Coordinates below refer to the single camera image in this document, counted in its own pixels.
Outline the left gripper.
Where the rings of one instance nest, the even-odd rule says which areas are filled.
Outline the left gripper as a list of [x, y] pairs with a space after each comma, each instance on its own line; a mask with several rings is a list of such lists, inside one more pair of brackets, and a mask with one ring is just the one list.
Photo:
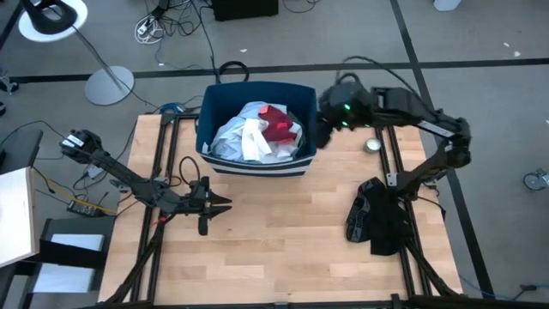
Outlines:
[[191, 183], [190, 206], [197, 210], [198, 233], [200, 235], [208, 234], [209, 217], [216, 217], [232, 209], [231, 206], [209, 207], [208, 198], [211, 203], [230, 203], [232, 201], [209, 190], [208, 176], [201, 177], [199, 180]]

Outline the light blue patterned shirt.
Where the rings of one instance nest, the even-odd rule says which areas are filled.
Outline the light blue patterned shirt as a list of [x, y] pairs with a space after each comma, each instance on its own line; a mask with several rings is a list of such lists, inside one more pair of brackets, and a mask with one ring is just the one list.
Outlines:
[[[253, 101], [247, 103], [239, 114], [231, 118], [226, 124], [223, 124], [214, 136], [209, 146], [209, 153], [215, 157], [226, 161], [235, 161], [250, 164], [275, 164], [292, 161], [292, 152], [296, 149], [296, 140], [291, 143], [267, 142], [272, 150], [265, 158], [265, 162], [245, 161], [241, 149], [241, 136], [244, 122], [248, 118], [260, 119], [259, 112], [263, 106], [271, 105], [288, 115], [287, 107], [280, 104], [271, 104], [263, 101]], [[291, 132], [296, 133], [298, 125], [293, 123]]]

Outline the white t-shirt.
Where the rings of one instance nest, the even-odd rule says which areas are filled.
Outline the white t-shirt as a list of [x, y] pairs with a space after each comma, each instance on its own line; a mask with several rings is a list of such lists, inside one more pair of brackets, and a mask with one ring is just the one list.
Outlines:
[[241, 136], [241, 149], [245, 161], [264, 163], [266, 156], [272, 153], [262, 134], [267, 127], [268, 123], [261, 119], [245, 120]]

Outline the navy fabric bin white stripes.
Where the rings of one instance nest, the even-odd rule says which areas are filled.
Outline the navy fabric bin white stripes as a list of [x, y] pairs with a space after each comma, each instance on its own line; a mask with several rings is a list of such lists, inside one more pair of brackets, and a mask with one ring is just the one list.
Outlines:
[[[284, 105], [304, 124], [306, 144], [299, 157], [282, 163], [250, 164], [226, 161], [209, 153], [209, 146], [218, 129], [253, 101]], [[314, 88], [285, 82], [233, 82], [209, 86], [196, 127], [196, 152], [219, 174], [268, 178], [302, 176], [317, 152], [314, 133], [316, 115]]]

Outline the black garment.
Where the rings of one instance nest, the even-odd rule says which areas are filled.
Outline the black garment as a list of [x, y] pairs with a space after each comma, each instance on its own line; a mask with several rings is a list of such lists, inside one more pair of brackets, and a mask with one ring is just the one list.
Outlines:
[[353, 243], [371, 242], [371, 254], [390, 256], [411, 238], [406, 212], [379, 178], [368, 179], [357, 189], [346, 219], [346, 238]]

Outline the black box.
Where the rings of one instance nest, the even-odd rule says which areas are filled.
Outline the black box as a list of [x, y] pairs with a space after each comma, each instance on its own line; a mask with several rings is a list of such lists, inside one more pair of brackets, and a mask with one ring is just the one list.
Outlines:
[[279, 13], [279, 0], [211, 0], [211, 5], [217, 21], [274, 16]]

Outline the black power adapter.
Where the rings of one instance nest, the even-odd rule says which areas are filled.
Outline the black power adapter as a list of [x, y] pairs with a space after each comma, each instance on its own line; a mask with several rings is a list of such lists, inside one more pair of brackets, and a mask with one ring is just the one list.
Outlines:
[[70, 213], [85, 217], [95, 217], [96, 215], [96, 209], [94, 207], [87, 206], [76, 201], [70, 201], [66, 210]]

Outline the black shelf cart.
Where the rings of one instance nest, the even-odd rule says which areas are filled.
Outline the black shelf cart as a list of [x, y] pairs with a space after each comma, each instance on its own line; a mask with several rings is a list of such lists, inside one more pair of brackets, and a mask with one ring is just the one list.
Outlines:
[[[45, 264], [58, 266], [81, 267], [85, 270], [103, 270], [106, 254], [110, 245], [115, 218], [111, 216], [97, 218], [47, 219], [39, 236], [39, 252], [23, 258], [16, 263], [17, 275], [29, 276], [26, 291], [21, 297], [19, 309], [28, 309], [32, 301], [30, 287], [38, 280], [38, 272]], [[98, 253], [92, 249], [77, 248], [53, 241], [55, 234], [61, 236], [103, 236]]]

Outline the white floor lamp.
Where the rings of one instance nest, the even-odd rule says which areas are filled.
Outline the white floor lamp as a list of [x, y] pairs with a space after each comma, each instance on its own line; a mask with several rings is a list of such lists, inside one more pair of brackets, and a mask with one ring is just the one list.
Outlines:
[[19, 32], [37, 43], [52, 43], [76, 36], [95, 57], [101, 69], [86, 81], [85, 96], [96, 106], [110, 106], [125, 99], [133, 90], [133, 73], [123, 66], [107, 64], [81, 33], [88, 8], [83, 0], [19, 0], [24, 12], [18, 21]]

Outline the white floor object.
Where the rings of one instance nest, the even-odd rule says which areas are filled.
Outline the white floor object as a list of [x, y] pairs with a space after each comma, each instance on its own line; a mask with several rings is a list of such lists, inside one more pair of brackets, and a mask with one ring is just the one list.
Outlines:
[[441, 12], [451, 11], [456, 9], [462, 0], [433, 0], [433, 6]]

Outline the white power strip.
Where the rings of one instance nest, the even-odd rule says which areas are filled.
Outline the white power strip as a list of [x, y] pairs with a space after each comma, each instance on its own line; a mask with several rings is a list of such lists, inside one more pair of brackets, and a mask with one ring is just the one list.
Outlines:
[[154, 17], [144, 17], [136, 24], [136, 34], [143, 36], [146, 33], [152, 33], [156, 29], [156, 20]]

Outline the white board wooden edge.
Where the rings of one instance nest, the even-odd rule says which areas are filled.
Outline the white board wooden edge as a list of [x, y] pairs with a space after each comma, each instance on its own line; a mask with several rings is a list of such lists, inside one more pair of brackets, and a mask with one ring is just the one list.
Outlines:
[[30, 167], [0, 175], [0, 268], [39, 252], [33, 192]]

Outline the dark grey desk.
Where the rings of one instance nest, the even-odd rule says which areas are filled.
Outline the dark grey desk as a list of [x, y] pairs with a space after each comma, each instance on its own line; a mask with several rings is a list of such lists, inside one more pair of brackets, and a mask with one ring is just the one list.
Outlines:
[[40, 129], [19, 129], [12, 134], [0, 131], [0, 175], [30, 167], [38, 154], [42, 136]]

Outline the grey caster wheel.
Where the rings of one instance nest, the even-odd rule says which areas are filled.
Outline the grey caster wheel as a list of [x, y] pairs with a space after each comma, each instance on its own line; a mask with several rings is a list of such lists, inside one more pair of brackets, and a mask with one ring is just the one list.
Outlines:
[[524, 175], [523, 184], [531, 191], [541, 191], [549, 188], [549, 172], [538, 168]]

